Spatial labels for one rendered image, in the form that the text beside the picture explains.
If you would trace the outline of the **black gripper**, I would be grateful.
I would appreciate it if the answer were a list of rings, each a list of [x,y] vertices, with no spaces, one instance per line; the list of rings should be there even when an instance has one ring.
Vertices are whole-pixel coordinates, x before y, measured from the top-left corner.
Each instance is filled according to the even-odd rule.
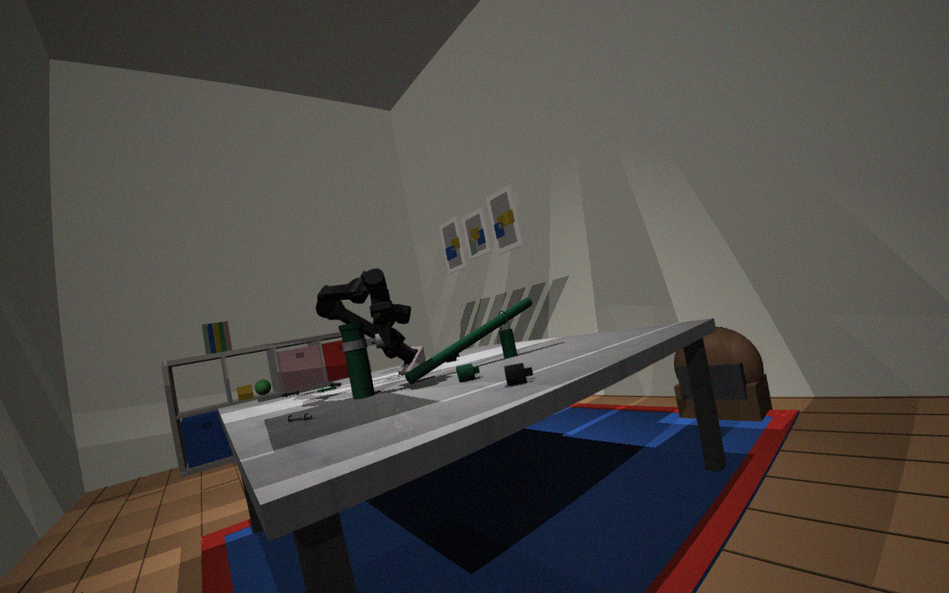
[[[392,345],[394,342],[398,342],[398,330],[391,328],[395,325],[395,318],[393,318],[393,303],[388,299],[379,299],[372,302],[370,308],[370,314],[373,318],[373,326],[376,328],[376,334],[379,334],[381,340],[385,343],[384,347],[386,352],[392,353]],[[391,314],[392,311],[392,314]]]

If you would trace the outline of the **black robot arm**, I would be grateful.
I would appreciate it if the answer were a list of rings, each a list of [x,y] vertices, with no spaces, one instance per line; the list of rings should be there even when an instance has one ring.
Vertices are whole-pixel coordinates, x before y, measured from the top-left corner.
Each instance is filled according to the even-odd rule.
[[[362,304],[367,299],[368,294],[370,294],[372,302],[379,299],[390,300],[383,270],[379,268],[364,270],[361,277],[355,278],[348,284],[321,287],[319,294],[317,294],[316,314],[329,320],[342,320],[345,324],[364,322],[364,333],[374,338],[376,328],[373,324],[345,309],[341,301],[350,300],[353,303]],[[393,312],[395,312],[393,318],[398,320],[398,324],[405,325],[409,323],[410,311],[410,306],[393,304]],[[410,364],[418,350],[406,345],[404,343],[405,335],[400,334],[399,331],[398,340],[392,345],[392,353],[386,352],[384,347],[381,348],[383,348],[386,357],[390,357],[390,359],[399,357],[405,363]]]

